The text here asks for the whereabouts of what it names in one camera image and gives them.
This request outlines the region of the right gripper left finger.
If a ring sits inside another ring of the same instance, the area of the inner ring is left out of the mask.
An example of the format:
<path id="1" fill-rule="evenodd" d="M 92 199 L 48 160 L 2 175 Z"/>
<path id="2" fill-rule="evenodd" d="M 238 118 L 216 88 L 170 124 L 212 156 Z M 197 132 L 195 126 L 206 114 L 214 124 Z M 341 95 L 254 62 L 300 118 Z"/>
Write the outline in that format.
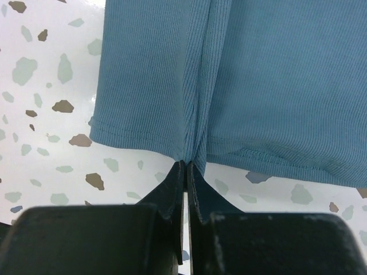
<path id="1" fill-rule="evenodd" d="M 177 274 L 184 163 L 134 205 L 34 207 L 1 226 L 2 274 Z"/>

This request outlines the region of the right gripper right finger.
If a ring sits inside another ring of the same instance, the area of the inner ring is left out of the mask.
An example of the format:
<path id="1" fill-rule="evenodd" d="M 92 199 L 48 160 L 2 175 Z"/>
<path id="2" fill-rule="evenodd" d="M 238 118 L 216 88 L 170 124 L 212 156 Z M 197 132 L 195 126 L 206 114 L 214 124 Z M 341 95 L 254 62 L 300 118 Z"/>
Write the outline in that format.
<path id="1" fill-rule="evenodd" d="M 326 213 L 250 213 L 187 166 L 192 274 L 365 274 L 347 224 Z"/>

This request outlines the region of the blue ribbed tank top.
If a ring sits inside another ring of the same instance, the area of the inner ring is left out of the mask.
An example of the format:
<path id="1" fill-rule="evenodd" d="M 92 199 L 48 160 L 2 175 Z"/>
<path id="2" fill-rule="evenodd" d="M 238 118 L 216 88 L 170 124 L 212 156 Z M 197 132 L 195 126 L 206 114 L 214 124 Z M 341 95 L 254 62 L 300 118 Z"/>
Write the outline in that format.
<path id="1" fill-rule="evenodd" d="M 107 1 L 92 141 L 366 187 L 365 1 Z"/>

